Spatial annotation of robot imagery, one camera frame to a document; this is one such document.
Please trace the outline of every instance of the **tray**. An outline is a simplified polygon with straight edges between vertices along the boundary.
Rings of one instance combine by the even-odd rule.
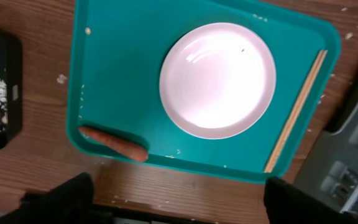
[[[243,133],[221,140],[196,138],[163,109],[158,80],[172,45],[187,32],[232,22],[258,34],[275,59],[277,84],[265,114]],[[90,35],[85,33],[89,27]],[[67,135],[88,154],[129,161],[82,136],[78,125],[145,146],[145,164],[253,183],[284,174],[340,53],[328,22],[258,1],[77,0],[71,48]],[[272,173],[264,166],[318,50],[328,54]]]

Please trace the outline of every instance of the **orange carrot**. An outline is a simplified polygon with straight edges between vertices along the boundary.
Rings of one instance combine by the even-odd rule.
[[[149,157],[149,153],[142,146],[117,138],[111,134],[88,127],[78,127],[78,130],[95,141],[135,161],[144,162]]]

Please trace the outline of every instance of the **white plate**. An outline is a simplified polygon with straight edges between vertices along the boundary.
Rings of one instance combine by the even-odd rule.
[[[189,134],[223,139],[251,127],[273,98],[276,71],[251,30],[214,23],[184,35],[162,65],[160,96],[170,119]]]

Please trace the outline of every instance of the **pair of chopsticks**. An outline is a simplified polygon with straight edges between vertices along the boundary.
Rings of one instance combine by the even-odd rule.
[[[319,51],[317,58],[314,61],[313,66],[311,67],[311,70],[309,71],[309,74],[303,84],[301,92],[295,101],[295,104],[292,108],[290,116],[288,117],[287,122],[285,123],[284,128],[280,134],[280,137],[278,138],[278,141],[276,142],[276,145],[273,149],[273,153],[270,155],[270,158],[265,166],[265,172],[273,171],[273,168],[274,168],[275,164],[277,163],[281,152],[283,151],[285,142],[287,141],[287,139],[291,133],[291,130],[295,124],[295,121],[300,114],[303,104],[305,103],[305,101],[309,95],[311,87],[313,86],[314,80],[316,79],[317,74],[320,71],[321,65],[323,64],[323,61],[324,61],[324,58],[326,57],[326,55],[327,55],[327,50]]]

